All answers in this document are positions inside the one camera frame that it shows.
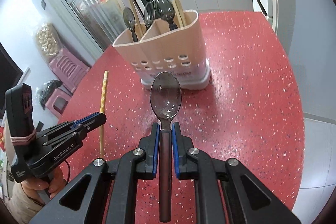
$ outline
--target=pink stool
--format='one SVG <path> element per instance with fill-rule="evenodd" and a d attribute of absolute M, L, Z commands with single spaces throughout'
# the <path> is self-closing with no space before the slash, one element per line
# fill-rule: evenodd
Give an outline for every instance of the pink stool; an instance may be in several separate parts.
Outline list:
<path fill-rule="evenodd" d="M 63 100 L 66 101 L 66 103 L 62 107 L 58 107 L 58 105 L 56 105 L 56 101 L 58 99 L 60 99 L 60 100 L 63 99 Z M 47 107 L 47 109 L 49 109 L 52 112 L 52 114 L 54 114 L 58 119 L 60 119 L 62 117 L 63 111 L 64 111 L 65 107 L 67 106 L 68 102 L 70 101 L 70 99 L 71 99 L 70 95 L 65 93 L 63 90 L 57 88 L 57 89 L 54 90 L 54 92 L 52 93 L 52 95 L 48 99 L 45 106 Z"/>
<path fill-rule="evenodd" d="M 74 93 L 78 84 L 90 70 L 66 48 L 62 48 L 57 56 L 49 63 L 53 73 L 63 82 L 63 85 Z"/>

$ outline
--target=metal bolt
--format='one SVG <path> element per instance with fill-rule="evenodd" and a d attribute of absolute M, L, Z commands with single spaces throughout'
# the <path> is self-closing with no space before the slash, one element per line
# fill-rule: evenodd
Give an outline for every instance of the metal bolt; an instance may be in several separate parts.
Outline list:
<path fill-rule="evenodd" d="M 104 163 L 104 160 L 103 160 L 103 159 L 95 159 L 95 160 L 93 161 L 93 165 L 94 165 L 94 166 L 101 166 L 101 165 L 103 165 L 103 163 Z"/>
<path fill-rule="evenodd" d="M 199 152 L 200 152 L 199 149 L 195 147 L 189 149 L 189 153 L 191 155 L 197 155 Z"/>
<path fill-rule="evenodd" d="M 237 166 L 239 161 L 237 159 L 231 158 L 227 161 L 227 163 L 231 166 Z"/>
<path fill-rule="evenodd" d="M 133 150 L 133 154 L 136 155 L 136 156 L 140 156 L 143 154 L 143 150 L 141 148 L 135 148 Z"/>

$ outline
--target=table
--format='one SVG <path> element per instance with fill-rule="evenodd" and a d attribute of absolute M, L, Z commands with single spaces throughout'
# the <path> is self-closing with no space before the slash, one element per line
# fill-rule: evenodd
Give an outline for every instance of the table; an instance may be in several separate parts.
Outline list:
<path fill-rule="evenodd" d="M 288 57 L 261 13 L 204 13 L 200 21 L 212 78 L 204 90 L 183 91 L 174 121 L 195 147 L 212 157 L 238 158 L 292 209 L 305 143 L 302 106 Z M 149 91 L 112 47 L 81 81 L 60 122 L 99 111 L 104 70 L 110 71 L 105 159 L 113 160 L 136 148 L 157 118 Z M 99 132 L 94 130 L 69 158 L 71 178 L 97 157 Z M 173 178 L 173 222 L 196 222 L 193 187 L 191 181 Z M 158 180 L 139 181 L 136 223 L 159 222 L 158 198 Z"/>

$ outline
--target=bag of snacks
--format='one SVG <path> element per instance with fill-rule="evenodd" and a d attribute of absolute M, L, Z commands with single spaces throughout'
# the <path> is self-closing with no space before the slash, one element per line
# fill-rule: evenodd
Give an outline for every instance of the bag of snacks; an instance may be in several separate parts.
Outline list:
<path fill-rule="evenodd" d="M 41 88 L 36 88 L 36 98 L 39 100 L 43 110 L 52 93 L 62 84 L 63 83 L 59 80 L 50 80 L 49 82 L 44 83 Z"/>
<path fill-rule="evenodd" d="M 35 34 L 35 42 L 47 63 L 50 63 L 62 48 L 57 31 L 51 23 L 42 24 Z"/>

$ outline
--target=metal spoon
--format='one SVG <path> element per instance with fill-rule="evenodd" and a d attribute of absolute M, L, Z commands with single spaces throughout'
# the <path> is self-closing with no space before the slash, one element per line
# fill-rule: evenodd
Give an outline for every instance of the metal spoon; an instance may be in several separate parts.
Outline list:
<path fill-rule="evenodd" d="M 135 33 L 135 17 L 132 10 L 128 7 L 125 7 L 123 17 L 127 29 L 129 29 L 132 33 L 133 42 L 138 42 L 138 37 Z"/>
<path fill-rule="evenodd" d="M 161 19 L 168 22 L 171 31 L 177 29 L 177 25 L 173 21 L 175 10 L 169 0 L 155 0 L 154 7 Z"/>
<path fill-rule="evenodd" d="M 143 16 L 144 16 L 146 30 L 148 30 L 149 27 L 153 24 L 154 16 L 155 16 L 154 5 L 151 1 L 147 2 Z"/>
<path fill-rule="evenodd" d="M 182 93 L 179 81 L 169 72 L 155 77 L 151 88 L 151 107 L 161 122 L 160 130 L 160 221 L 171 220 L 171 129 L 179 112 Z"/>

